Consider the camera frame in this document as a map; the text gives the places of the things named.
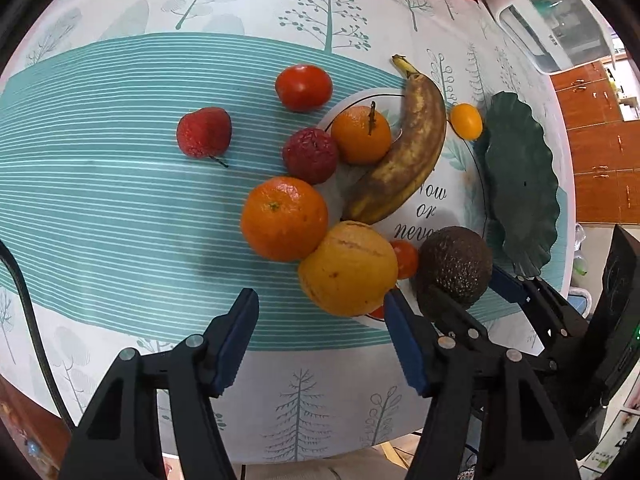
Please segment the dark avocado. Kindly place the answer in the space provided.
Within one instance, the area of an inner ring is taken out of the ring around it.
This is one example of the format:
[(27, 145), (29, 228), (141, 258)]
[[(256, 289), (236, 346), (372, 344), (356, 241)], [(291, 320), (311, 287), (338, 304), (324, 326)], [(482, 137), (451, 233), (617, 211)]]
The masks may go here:
[(477, 233), (463, 226), (434, 231), (419, 249), (418, 270), (413, 278), (420, 311), (435, 321), (446, 310), (431, 298), (431, 287), (468, 310), (486, 292), (491, 274), (491, 250)]

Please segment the cherry tomato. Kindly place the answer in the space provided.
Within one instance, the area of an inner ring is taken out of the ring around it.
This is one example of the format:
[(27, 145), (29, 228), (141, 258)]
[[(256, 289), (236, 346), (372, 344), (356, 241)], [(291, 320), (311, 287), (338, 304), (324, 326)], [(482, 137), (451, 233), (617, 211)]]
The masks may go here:
[(384, 315), (384, 307), (381, 306), (377, 309), (375, 309), (374, 311), (372, 311), (371, 313), (368, 314), (369, 318), (373, 318), (374, 320), (378, 320), (378, 321), (383, 321), (385, 318)]
[(416, 248), (405, 240), (392, 240), (390, 246), (393, 247), (398, 265), (398, 278), (408, 280), (412, 278), (419, 266), (419, 254)]

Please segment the large yellow orange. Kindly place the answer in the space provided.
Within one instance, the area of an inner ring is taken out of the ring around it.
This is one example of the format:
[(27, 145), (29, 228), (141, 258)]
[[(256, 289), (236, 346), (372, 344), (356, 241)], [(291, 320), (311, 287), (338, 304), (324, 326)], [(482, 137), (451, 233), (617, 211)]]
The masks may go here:
[(364, 223), (337, 223), (318, 248), (299, 263), (300, 287), (320, 309), (342, 318), (366, 315), (382, 307), (396, 285), (393, 247)]

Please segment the large orange mandarin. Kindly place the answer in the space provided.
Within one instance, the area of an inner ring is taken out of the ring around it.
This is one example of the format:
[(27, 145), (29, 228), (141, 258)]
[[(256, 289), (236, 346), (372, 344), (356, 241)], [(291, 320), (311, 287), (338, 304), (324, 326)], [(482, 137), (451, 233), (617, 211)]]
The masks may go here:
[(329, 225), (326, 201), (310, 184), (274, 177), (255, 186), (244, 203), (240, 229), (248, 246), (277, 262), (303, 260), (323, 240)]

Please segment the brown spotted banana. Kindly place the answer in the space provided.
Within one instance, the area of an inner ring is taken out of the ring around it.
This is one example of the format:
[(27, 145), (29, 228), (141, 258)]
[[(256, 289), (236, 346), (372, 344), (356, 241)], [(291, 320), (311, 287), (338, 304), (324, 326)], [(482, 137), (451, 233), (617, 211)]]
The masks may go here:
[(392, 63), (406, 77), (401, 135), (373, 169), (347, 194), (341, 219), (372, 226), (400, 208), (434, 170), (447, 132), (444, 98), (434, 81), (407, 59)]

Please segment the small yellow kumquat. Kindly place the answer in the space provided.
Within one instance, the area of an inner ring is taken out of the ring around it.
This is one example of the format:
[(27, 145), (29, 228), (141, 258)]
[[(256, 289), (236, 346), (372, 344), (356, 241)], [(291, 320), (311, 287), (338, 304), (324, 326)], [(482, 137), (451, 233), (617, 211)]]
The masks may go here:
[(450, 108), (449, 122), (461, 139), (475, 141), (483, 132), (483, 119), (478, 109), (469, 103)]

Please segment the small mandarin with stem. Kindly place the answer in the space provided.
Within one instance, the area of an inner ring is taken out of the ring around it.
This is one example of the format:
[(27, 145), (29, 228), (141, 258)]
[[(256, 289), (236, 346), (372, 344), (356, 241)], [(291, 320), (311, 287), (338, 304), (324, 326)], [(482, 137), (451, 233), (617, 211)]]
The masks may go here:
[(390, 124), (376, 109), (375, 102), (343, 110), (332, 122), (330, 133), (341, 160), (354, 166), (377, 164), (393, 142)]

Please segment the dark red wrinkled fruit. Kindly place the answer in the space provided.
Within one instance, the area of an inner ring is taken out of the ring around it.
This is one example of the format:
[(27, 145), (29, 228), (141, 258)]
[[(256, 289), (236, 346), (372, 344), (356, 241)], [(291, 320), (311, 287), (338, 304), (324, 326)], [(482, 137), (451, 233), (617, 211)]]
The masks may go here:
[(338, 148), (329, 133), (305, 128), (286, 140), (282, 159), (290, 176), (316, 185), (333, 176), (338, 164)]

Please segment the red tomato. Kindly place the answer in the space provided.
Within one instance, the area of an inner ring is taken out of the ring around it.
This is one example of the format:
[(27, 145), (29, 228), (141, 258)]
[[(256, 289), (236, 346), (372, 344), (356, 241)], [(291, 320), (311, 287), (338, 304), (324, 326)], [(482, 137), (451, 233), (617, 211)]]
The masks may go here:
[(293, 65), (277, 76), (274, 82), (278, 98), (291, 112), (316, 110), (329, 102), (333, 93), (332, 79), (315, 65)]

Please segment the red strawberry fruit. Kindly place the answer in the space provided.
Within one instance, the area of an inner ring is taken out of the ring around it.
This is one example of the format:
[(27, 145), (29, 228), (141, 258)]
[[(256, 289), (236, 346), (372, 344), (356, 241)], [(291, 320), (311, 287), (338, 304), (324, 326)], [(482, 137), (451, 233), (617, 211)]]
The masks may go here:
[(176, 140), (180, 151), (192, 158), (209, 158), (224, 168), (221, 156), (231, 142), (232, 122), (220, 107), (204, 107), (186, 114), (178, 122)]

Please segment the plastic bag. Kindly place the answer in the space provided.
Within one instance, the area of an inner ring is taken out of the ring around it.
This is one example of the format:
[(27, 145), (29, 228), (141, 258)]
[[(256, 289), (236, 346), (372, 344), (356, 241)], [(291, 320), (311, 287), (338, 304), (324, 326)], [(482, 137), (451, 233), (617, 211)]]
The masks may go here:
[(587, 235), (581, 224), (575, 226), (575, 245), (573, 258), (573, 273), (578, 276), (585, 276), (588, 273), (587, 260), (582, 253), (582, 243), (586, 240)]

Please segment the dark green scalloped plate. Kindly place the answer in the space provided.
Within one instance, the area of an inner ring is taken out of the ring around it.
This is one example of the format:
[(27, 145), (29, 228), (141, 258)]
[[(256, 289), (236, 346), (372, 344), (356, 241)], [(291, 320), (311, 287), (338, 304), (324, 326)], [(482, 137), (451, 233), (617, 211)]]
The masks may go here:
[(544, 128), (513, 92), (491, 97), (480, 137), (489, 247), (510, 273), (536, 278), (551, 260), (561, 207)]

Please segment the wooden cabinet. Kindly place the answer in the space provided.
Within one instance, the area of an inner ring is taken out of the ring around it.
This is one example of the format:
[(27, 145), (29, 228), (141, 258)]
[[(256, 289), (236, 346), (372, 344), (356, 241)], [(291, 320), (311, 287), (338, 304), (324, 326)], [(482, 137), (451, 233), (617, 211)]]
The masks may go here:
[(639, 122), (626, 120), (602, 62), (551, 77), (570, 142), (576, 219), (639, 223)]

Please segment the tree pattern tablecloth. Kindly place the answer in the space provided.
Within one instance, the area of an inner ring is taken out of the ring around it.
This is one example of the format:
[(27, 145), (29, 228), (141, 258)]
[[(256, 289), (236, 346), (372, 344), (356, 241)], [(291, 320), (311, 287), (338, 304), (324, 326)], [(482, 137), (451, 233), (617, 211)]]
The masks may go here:
[[(293, 263), (240, 231), (248, 192), (283, 174), (296, 130), (370, 104), (398, 121), (401, 54), (447, 104), (511, 91), (544, 127), (559, 179), (558, 239), (542, 275), (570, 282), (570, 154), (549, 78), (473, 0), (54, 0), (1, 77), (1, 237), (20, 265), (53, 377), (73, 418), (116, 353), (164, 351), (250, 287), (259, 320), (214, 404), (238, 463), (313, 460), (408, 434), (428, 404), (386, 327), (312, 304)], [(291, 112), (274, 82), (315, 65), (329, 102)], [(221, 159), (178, 147), (184, 115), (223, 108)]]

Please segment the white plastic storage box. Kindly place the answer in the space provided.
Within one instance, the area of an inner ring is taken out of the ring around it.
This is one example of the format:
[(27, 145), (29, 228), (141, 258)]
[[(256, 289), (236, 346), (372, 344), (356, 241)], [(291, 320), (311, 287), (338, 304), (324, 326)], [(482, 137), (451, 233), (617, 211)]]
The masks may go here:
[(590, 0), (484, 0), (538, 72), (554, 75), (612, 58), (611, 27)]

